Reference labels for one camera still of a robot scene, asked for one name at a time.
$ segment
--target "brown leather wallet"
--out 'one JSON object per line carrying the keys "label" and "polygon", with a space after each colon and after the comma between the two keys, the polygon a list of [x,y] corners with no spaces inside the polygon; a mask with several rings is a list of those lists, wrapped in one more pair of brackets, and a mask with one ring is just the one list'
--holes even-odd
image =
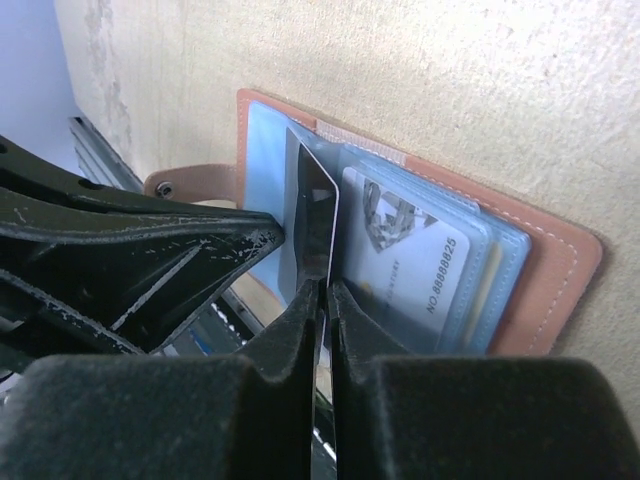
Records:
{"label": "brown leather wallet", "polygon": [[464,195],[526,231],[532,241],[531,252],[489,351],[502,355],[542,355],[550,351],[600,263],[602,246],[596,237],[459,174],[337,127],[262,93],[248,89],[238,92],[238,156],[235,167],[229,164],[200,165],[156,172],[145,182],[145,193],[153,195],[159,183],[171,181],[174,200],[235,199],[238,208],[242,208],[247,115],[249,105],[254,101],[285,113],[327,140],[370,151]]}

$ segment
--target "diamond graphic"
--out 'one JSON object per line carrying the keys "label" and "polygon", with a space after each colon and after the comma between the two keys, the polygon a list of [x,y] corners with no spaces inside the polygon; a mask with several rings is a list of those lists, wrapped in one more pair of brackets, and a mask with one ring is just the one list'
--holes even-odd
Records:
{"label": "diamond graphic", "polygon": [[438,221],[370,180],[364,182],[363,207],[365,230],[378,253]]}

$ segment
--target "white card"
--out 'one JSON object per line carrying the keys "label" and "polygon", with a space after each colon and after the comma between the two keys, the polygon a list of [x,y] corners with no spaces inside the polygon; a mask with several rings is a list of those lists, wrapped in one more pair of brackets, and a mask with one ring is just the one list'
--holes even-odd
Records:
{"label": "white card", "polygon": [[469,239],[349,167],[340,205],[340,276],[356,286],[374,320],[413,320],[442,330],[469,254]]}

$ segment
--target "wallet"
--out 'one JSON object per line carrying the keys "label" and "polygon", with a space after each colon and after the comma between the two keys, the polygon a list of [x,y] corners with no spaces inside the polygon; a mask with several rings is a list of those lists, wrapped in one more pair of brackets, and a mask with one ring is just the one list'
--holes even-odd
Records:
{"label": "wallet", "polygon": [[[598,239],[583,229],[262,93],[238,92],[238,129],[235,165],[156,172],[145,193],[170,181],[173,200],[227,200],[285,225],[287,142],[295,136],[340,188],[334,271],[409,350],[546,354],[602,257]],[[402,252],[399,261],[392,251]],[[286,252],[278,249],[233,287],[258,318],[275,318],[295,293],[282,280]],[[424,267],[403,276],[412,264]],[[390,276],[379,274],[383,267]]]}

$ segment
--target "beige surface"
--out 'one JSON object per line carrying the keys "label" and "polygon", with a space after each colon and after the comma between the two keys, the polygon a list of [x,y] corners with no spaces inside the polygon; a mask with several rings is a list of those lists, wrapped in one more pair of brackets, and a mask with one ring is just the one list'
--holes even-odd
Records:
{"label": "beige surface", "polygon": [[235,92],[334,117],[591,229],[600,274],[558,352],[640,431],[635,0],[58,0],[79,107],[142,177],[232,162]]}

